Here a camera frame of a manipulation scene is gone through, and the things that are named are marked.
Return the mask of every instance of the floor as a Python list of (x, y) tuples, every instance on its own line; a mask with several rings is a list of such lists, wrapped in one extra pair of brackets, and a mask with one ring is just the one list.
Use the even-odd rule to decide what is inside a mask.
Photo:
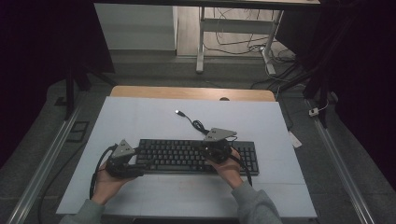
[[(178, 7), (177, 13), (177, 55), (196, 56), (199, 43), (200, 9), (198, 7)], [(204, 55), (260, 58), (261, 55), (255, 47), (264, 45), (268, 35), (223, 33), (221, 22), (224, 20), (271, 21), (276, 13), (272, 10), (207, 7), (205, 17), (219, 19), (219, 30), (216, 33), (205, 32)], [(281, 56), (293, 56), (292, 52), (287, 51), (287, 48), (277, 41), (274, 42), (272, 49), (275, 55), (284, 50), (281, 52)]]
[[(198, 11), (196, 10), (194, 13), (193, 16), (189, 17), (198, 18)], [(209, 13), (207, 16), (210, 16), (213, 10), (208, 10), (206, 13)], [(244, 10), (240, 12), (240, 15), (246, 16), (248, 14), (249, 12)], [(257, 14), (252, 12), (250, 18), (254, 18), (254, 15), (257, 16)], [(196, 29), (186, 24), (184, 26), (186, 29), (187, 27)], [(246, 37), (248, 40), (249, 35), (238, 40), (221, 40), (230, 42), (241, 41), (245, 40)], [(211, 40), (208, 36), (207, 38), (208, 40), (207, 42), (205, 40), (205, 42), (208, 46), (212, 48), (219, 47), (215, 35), (210, 37)], [(214, 51), (212, 57), (205, 58), (205, 72), (198, 76), (195, 74), (195, 60), (191, 57), (195, 54), (196, 49), (194, 47), (186, 47), (184, 53), (182, 53), (182, 47), (180, 48), (181, 50), (177, 51), (180, 54), (178, 57), (150, 54), (114, 54), (112, 58), (116, 67), (116, 74), (108, 74), (108, 76), (121, 85), (142, 86), (250, 89), (253, 83), (263, 81), (263, 83), (255, 85), (254, 89), (264, 90), (275, 82), (274, 79), (265, 75), (262, 70), (262, 58), (256, 57), (254, 53), (247, 54), (247, 57), (224, 58), (228, 54), (222, 53), (215, 56), (217, 52)], [(227, 50), (246, 50), (246, 45)], [(276, 63), (276, 71), (281, 73), (288, 66), (289, 64)], [(81, 150), (64, 168), (62, 167), (81, 144), (89, 139), (103, 101), (111, 92), (111, 87), (97, 77), (90, 76), (90, 81), (92, 82), (92, 88), (88, 92), (76, 90), (77, 95), (87, 94), (87, 100), (82, 105), (77, 117), (77, 122), (85, 124), (86, 129), (84, 132), (79, 132), (78, 126), (76, 126), (67, 135), (67, 139), (43, 189), (27, 214), (25, 223), (58, 223), (62, 218), (56, 215), (55, 212), (78, 164)], [(284, 219), (284, 223), (363, 223), (356, 215), (354, 204), (345, 191), (344, 184), (334, 168), (323, 141), (320, 139), (314, 121), (307, 115), (308, 107), (302, 96), (304, 83), (280, 94), (276, 92), (277, 85), (278, 83), (273, 86), (272, 91), (281, 106), (285, 123), (303, 143), (301, 147), (295, 149), (295, 153), (300, 162), (312, 202), (318, 213), (318, 218), (314, 220)], [(6, 223), (8, 220), (35, 169), (42, 161), (50, 143), (56, 137), (60, 126), (64, 123), (64, 105), (56, 104), (56, 102), (62, 101), (64, 93), (64, 82), (56, 83), (49, 88), (47, 102), (43, 106), (40, 115), (15, 150), (13, 156), (0, 170), (0, 223)], [(347, 169), (359, 187), (363, 199), (367, 202), (375, 223), (396, 223), (395, 191), (385, 177), (382, 176), (353, 134), (338, 119), (334, 112), (335, 104), (335, 101), (331, 101), (327, 108), (328, 130), (346, 162)], [(54, 182), (47, 191), (44, 191), (51, 179), (54, 179)], [(39, 206), (41, 199), (44, 199), (43, 204)], [(41, 214), (42, 222), (38, 221), (38, 213)], [(137, 219), (134, 221), (128, 217), (103, 217), (103, 223), (186, 222), (186, 220), (161, 219)], [(195, 220), (189, 221), (189, 223), (203, 222)], [(229, 222), (207, 220), (204, 223)]]

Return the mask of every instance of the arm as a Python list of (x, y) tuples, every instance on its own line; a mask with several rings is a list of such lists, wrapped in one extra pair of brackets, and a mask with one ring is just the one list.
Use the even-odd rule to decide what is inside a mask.
[(120, 188), (134, 178), (119, 179), (112, 177), (106, 170), (106, 163), (99, 168), (95, 192), (92, 198), (87, 199), (74, 216), (67, 215), (61, 224), (100, 223), (100, 218), (105, 211), (105, 204), (114, 197)]
[[(240, 159), (235, 149), (232, 154)], [(222, 164), (208, 162), (233, 189), (232, 195), (238, 203), (238, 216), (242, 224), (282, 223), (274, 203), (265, 191), (256, 191), (248, 182), (242, 180), (240, 166), (236, 161), (228, 159)]]

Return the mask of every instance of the hand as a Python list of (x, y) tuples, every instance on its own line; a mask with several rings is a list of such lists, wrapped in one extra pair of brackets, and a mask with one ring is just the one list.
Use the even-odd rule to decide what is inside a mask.
[[(232, 150), (232, 155), (240, 159), (241, 157), (238, 152), (233, 148)], [(238, 162), (230, 158), (221, 164), (217, 164), (210, 160), (207, 160), (207, 162), (216, 169), (221, 178), (223, 178), (232, 189), (239, 187), (244, 182), (239, 174), (241, 166)]]
[(96, 177), (95, 192), (91, 198), (92, 201), (105, 205), (114, 195), (119, 192), (120, 188), (134, 178), (121, 179), (111, 176), (106, 171), (106, 162), (99, 167)]

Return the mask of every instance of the person's left hand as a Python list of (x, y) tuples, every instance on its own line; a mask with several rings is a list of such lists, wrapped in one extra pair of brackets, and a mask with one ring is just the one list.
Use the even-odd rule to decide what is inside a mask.
[(93, 202), (101, 205), (105, 205), (108, 200), (114, 197), (124, 184), (134, 180), (134, 178), (122, 179), (111, 176), (105, 169), (106, 163), (107, 161), (99, 167), (96, 177), (95, 191), (91, 198)]

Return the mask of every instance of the black keyboard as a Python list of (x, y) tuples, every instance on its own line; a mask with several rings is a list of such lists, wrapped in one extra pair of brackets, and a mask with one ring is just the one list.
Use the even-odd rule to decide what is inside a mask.
[[(136, 164), (152, 161), (147, 173), (153, 174), (214, 174), (216, 170), (205, 162), (199, 151), (193, 150), (191, 141), (197, 142), (196, 140), (141, 139), (139, 143), (141, 151), (136, 157)], [(254, 142), (233, 141), (233, 148), (239, 152), (250, 174), (258, 175), (260, 172)]]

